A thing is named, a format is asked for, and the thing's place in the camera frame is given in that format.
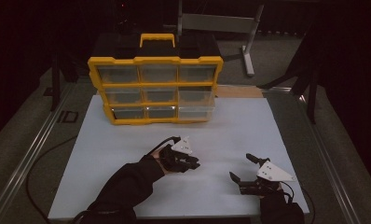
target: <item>cable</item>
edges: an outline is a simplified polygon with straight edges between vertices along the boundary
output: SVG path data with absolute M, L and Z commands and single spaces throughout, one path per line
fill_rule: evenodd
M 309 200 L 310 200 L 311 207 L 312 207 L 312 210 L 313 210 L 313 217 L 312 217 L 312 219 L 311 219 L 310 224 L 313 224 L 314 219 L 316 218 L 316 208 L 315 208 L 315 206 L 314 206 L 314 202 L 313 202 L 313 200 L 311 199 L 311 197 L 310 197 L 310 195 L 308 194 L 308 192 L 307 192 L 304 188 L 302 188 L 302 186 L 301 186 L 301 189 L 305 192 L 305 194 L 308 196 L 308 198 L 309 198 Z
M 146 155 L 150 155 L 151 153 L 153 153 L 155 150 L 157 150 L 159 147 L 161 147 L 162 145 L 164 145 L 165 143 L 169 142 L 173 140 L 174 143 L 177 143 L 178 141 L 181 140 L 180 137 L 169 137 L 165 140 L 163 140 L 161 143 L 159 143 L 156 147 L 154 147 L 153 149 L 151 149 L 151 151 L 149 151 Z
M 282 181 L 281 181 L 281 183 L 284 184 L 285 186 L 287 186 L 287 187 L 291 190 L 291 192 L 292 192 L 292 196 L 290 197 L 290 195 L 289 195 L 289 200 L 290 200 L 290 198 L 291 198 L 291 201 L 289 201 L 289 203 L 291 203 L 291 202 L 293 201 L 293 199 L 294 199 L 294 190 L 293 190 L 293 188 L 291 188 L 290 185 L 288 185 L 287 183 L 284 183 L 284 182 L 282 182 Z
M 28 199 L 29 201 L 31 202 L 32 206 L 35 208 L 35 210 L 37 210 L 37 212 L 39 213 L 39 215 L 46 221 L 46 223 L 50 224 L 51 222 L 49 221 L 48 217 L 46 216 L 46 214 L 44 214 L 44 212 L 37 206 L 36 202 L 34 201 L 34 199 L 32 198 L 32 195 L 31 195 L 31 192 L 29 191 L 29 179 L 30 179 L 30 176 L 31 176 L 31 172 L 33 171 L 34 167 L 37 165 L 37 163 L 44 157 L 46 156 L 50 151 L 56 149 L 57 147 L 61 147 L 63 146 L 64 144 L 72 141 L 73 139 L 77 138 L 77 135 L 76 136 L 73 136 L 71 138 L 69 138 L 68 140 L 64 141 L 64 142 L 61 142 L 59 143 L 58 145 L 54 146 L 54 147 L 51 147 L 50 149 L 48 149 L 47 151 L 45 151 L 43 154 L 41 154 L 35 161 L 34 163 L 32 164 L 31 166 L 31 169 L 29 170 L 28 174 L 26 175 L 26 182 L 25 182 L 25 189 L 26 189 L 26 194 L 28 196 Z

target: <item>metal stand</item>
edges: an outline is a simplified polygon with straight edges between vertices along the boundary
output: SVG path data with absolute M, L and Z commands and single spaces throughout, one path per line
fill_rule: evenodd
M 242 46 L 242 54 L 244 64 L 246 66 L 247 76 L 254 76 L 250 49 L 254 41 L 264 5 L 260 5 L 258 7 L 254 18 L 243 18 L 183 13 L 182 4 L 183 0 L 179 0 L 179 11 L 177 18 L 178 36 L 182 34 L 183 29 L 249 34 L 247 45 Z
M 45 96 L 52 97 L 51 109 L 50 111 L 54 111 L 60 100 L 61 100 L 61 72 L 58 66 L 58 54 L 53 52 L 51 55 L 51 84 L 52 87 L 47 88 L 44 92 Z
M 309 97 L 308 97 L 308 107 L 307 107 L 307 115 L 310 119 L 310 122 L 315 124 L 316 121 L 314 119 L 314 108 L 316 105 L 316 91 L 317 91 L 317 82 L 319 79 L 319 70 L 320 66 L 313 67 L 310 64 L 306 64 L 305 66 L 301 66 L 295 70 L 287 70 L 284 76 L 279 77 L 267 84 L 257 86 L 260 89 L 270 89 L 272 87 L 277 86 L 278 84 L 292 78 L 298 77 L 294 86 L 291 88 L 290 92 L 293 95 L 301 96 L 307 87 L 309 86 Z

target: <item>yellow storage organizer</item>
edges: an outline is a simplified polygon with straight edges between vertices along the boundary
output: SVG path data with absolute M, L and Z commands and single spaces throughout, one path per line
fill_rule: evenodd
M 223 59 L 212 35 L 101 35 L 89 75 L 113 124 L 210 119 Z

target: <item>metal bracket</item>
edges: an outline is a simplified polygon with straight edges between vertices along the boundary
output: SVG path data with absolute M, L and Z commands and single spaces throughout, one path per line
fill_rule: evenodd
M 182 152 L 187 155 L 191 155 L 192 150 L 191 150 L 191 146 L 189 145 L 189 136 L 183 138 L 178 143 L 174 144 L 172 146 L 172 150 Z
M 77 111 L 61 111 L 60 116 L 57 119 L 57 123 L 76 123 L 78 119 Z
M 295 181 L 292 175 L 276 166 L 270 161 L 266 161 L 257 172 L 257 176 L 269 181 Z

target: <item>black glove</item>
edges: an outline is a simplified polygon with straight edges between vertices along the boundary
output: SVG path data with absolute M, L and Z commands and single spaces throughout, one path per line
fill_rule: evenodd
M 196 157 L 191 157 L 188 154 L 177 152 L 172 150 L 171 145 L 166 145 L 159 152 L 159 161 L 163 167 L 170 172 L 182 172 L 184 173 L 188 169 L 197 169 L 200 164 Z

